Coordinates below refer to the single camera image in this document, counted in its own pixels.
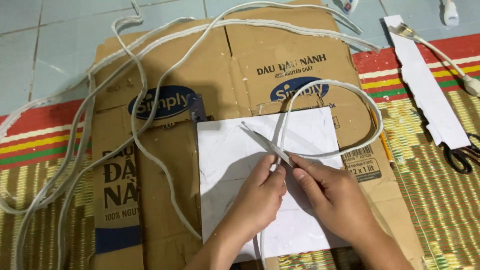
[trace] yellow stripe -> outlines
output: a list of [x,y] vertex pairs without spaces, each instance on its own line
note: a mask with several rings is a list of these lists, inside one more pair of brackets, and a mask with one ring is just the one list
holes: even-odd
[[[78,139],[82,136],[82,133],[76,133],[75,138]],[[12,145],[8,147],[3,147],[0,148],[0,154],[5,154],[9,152],[15,152],[27,148],[34,148],[37,146],[42,146],[42,145],[48,145],[48,144],[53,144],[53,143],[58,143],[62,141],[68,141],[70,139],[70,135],[63,135],[63,136],[55,136],[52,138],[46,138],[46,139],[41,139],[41,140],[36,140],[33,142],[27,142],[27,143],[22,143],[22,144],[17,144],[17,145]]]
[[[465,68],[462,68],[462,70],[465,73],[479,71],[480,65],[465,67]],[[442,70],[442,71],[432,72],[432,74],[435,78],[440,78],[445,76],[451,76],[452,74],[457,75],[458,73],[456,72],[455,69],[451,69],[450,71]],[[362,84],[362,87],[363,89],[369,89],[369,88],[377,88],[381,86],[391,86],[391,85],[399,85],[399,84],[401,84],[400,79],[391,79],[391,80],[384,80],[384,81]]]

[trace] woven mat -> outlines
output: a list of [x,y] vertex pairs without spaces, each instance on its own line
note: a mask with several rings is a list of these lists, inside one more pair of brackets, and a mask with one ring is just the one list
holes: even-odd
[[[480,35],[433,42],[480,78]],[[467,95],[454,71],[443,67],[428,49],[419,46],[466,131],[480,134],[480,99]],[[430,269],[473,269],[480,265],[480,168],[465,176],[451,169],[425,133],[424,123],[399,75],[392,49],[379,54],[357,53],[354,62],[363,88],[384,117],[384,130],[395,158],[394,172],[410,211]],[[0,144],[0,194],[24,209],[53,175],[66,150],[69,124],[81,101],[26,112]],[[84,166],[90,163],[90,157]],[[38,211],[24,249],[26,269],[46,270],[57,262],[56,231],[61,200]],[[22,216],[0,213],[0,266],[10,269],[13,243]],[[70,207],[67,268],[86,269],[95,249],[91,174],[81,181]],[[351,248],[280,257],[281,269],[361,269]]]

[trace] cardboard box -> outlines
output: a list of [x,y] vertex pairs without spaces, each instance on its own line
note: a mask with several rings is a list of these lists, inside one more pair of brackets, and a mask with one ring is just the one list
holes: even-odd
[[[294,3],[321,4],[319,0]],[[298,26],[339,31],[333,17],[321,10],[261,8],[228,18],[275,19]],[[211,20],[175,25],[151,41]],[[126,44],[144,33],[123,35]],[[137,128],[148,117],[153,92],[164,71],[176,63],[201,33],[170,41],[142,60],[147,74],[146,100],[138,111]],[[115,38],[98,46],[96,61],[119,50]],[[99,85],[128,57],[96,74]],[[195,131],[188,113],[188,94],[202,94],[207,115],[215,120],[284,111],[296,89],[316,79],[334,79],[361,87],[348,46],[329,37],[301,36],[284,30],[233,25],[214,28],[190,58],[167,78],[153,127],[140,136],[142,144],[164,161],[173,178],[178,205],[201,231],[198,156]],[[92,132],[93,160],[131,136],[130,116],[141,89],[132,65],[96,98]],[[317,85],[296,99],[295,109],[330,106],[341,148],[358,145],[373,134],[370,111],[354,93]],[[382,227],[420,269],[423,256],[409,212],[398,189],[380,140],[344,156],[371,202]],[[170,201],[163,171],[134,146],[94,169],[95,269],[182,269],[201,247],[179,220]],[[278,260],[269,260],[278,268]]]

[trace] white paper sheet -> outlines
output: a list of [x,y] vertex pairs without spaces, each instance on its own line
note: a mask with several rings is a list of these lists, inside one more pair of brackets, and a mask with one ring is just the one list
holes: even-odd
[[[275,130],[283,123],[284,116],[282,113],[198,123],[204,242],[225,215],[251,169],[267,153],[268,146],[244,129],[242,122],[274,141]],[[309,155],[338,152],[330,108],[292,112],[285,149]],[[342,166],[340,157],[322,162],[335,168]],[[308,198],[293,178],[291,168],[286,169],[288,192],[283,197],[277,219],[266,229],[265,256],[346,246],[346,242],[332,233],[327,231],[325,235]],[[236,262],[255,258],[260,258],[258,245],[256,241],[250,241],[243,247]]]
[[[385,17],[387,27],[397,27],[403,22],[400,15]],[[469,146],[470,141],[462,124],[453,112],[440,86],[430,72],[413,40],[390,33],[395,53],[402,63],[402,77],[413,93],[417,107],[428,120],[436,145],[445,142],[450,149]]]

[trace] black scissors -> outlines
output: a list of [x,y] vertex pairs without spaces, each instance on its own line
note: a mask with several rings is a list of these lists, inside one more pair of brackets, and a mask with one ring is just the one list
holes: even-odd
[[[473,138],[480,142],[480,136],[472,133],[467,133],[467,136],[471,143],[470,146],[453,150],[446,144],[444,147],[444,154],[448,164],[450,164],[455,171],[463,174],[472,173],[473,168],[469,160],[480,167],[480,149],[472,142]],[[461,167],[459,167],[458,163],[454,162],[454,158],[461,164]]]

